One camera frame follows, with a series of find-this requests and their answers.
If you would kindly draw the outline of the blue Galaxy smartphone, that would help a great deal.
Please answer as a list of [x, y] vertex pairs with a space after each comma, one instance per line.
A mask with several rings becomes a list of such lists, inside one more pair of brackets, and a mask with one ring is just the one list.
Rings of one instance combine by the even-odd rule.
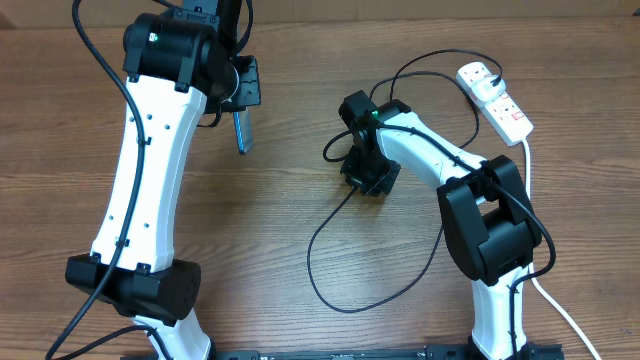
[[254, 145], [250, 112], [248, 109], [234, 112], [233, 118], [238, 151], [240, 154], [247, 154]]

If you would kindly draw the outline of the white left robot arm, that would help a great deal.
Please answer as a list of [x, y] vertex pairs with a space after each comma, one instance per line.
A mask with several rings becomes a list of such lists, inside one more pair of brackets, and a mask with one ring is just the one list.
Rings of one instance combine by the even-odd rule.
[[126, 101], [110, 202], [86, 254], [69, 258], [66, 281], [112, 305], [150, 339], [157, 359], [212, 359], [195, 313], [201, 269], [174, 249], [177, 200], [203, 116], [231, 114], [240, 153], [252, 147], [249, 110], [261, 102], [258, 65], [245, 53], [250, 0], [185, 1], [143, 13], [123, 36], [113, 81]]

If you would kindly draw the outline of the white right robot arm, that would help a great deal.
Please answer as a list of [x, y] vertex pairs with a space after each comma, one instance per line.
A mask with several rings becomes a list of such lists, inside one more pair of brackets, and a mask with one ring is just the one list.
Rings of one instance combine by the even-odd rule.
[[377, 106], [358, 91], [338, 113], [353, 138], [341, 167], [350, 186], [364, 195], [387, 194], [407, 168], [436, 190], [449, 254], [471, 281], [476, 355], [531, 358], [520, 279], [541, 232], [515, 163], [504, 155], [485, 160], [451, 144], [399, 100]]

